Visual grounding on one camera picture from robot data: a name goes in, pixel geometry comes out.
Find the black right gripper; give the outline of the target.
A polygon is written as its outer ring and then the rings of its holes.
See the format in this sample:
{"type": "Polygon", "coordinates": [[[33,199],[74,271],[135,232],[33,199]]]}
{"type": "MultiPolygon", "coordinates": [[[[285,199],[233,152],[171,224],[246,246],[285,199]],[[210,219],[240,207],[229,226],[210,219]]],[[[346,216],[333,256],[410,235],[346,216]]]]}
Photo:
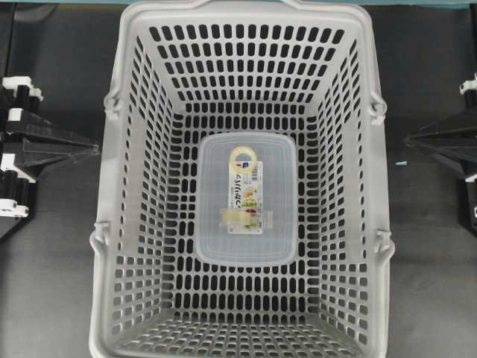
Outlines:
{"type": "Polygon", "coordinates": [[[459,86],[467,110],[426,125],[405,137],[405,144],[465,178],[470,227],[476,228],[476,73],[459,86]],[[431,144],[422,139],[471,139],[472,144],[431,144]]]}

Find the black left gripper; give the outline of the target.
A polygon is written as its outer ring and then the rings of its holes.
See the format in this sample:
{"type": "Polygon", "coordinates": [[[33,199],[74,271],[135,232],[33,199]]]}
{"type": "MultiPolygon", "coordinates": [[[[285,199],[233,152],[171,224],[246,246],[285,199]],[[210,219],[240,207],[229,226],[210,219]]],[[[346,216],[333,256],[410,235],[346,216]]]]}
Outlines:
{"type": "Polygon", "coordinates": [[[34,214],[36,181],[46,166],[100,154],[98,144],[41,116],[42,91],[28,76],[1,80],[1,238],[34,214]]]}

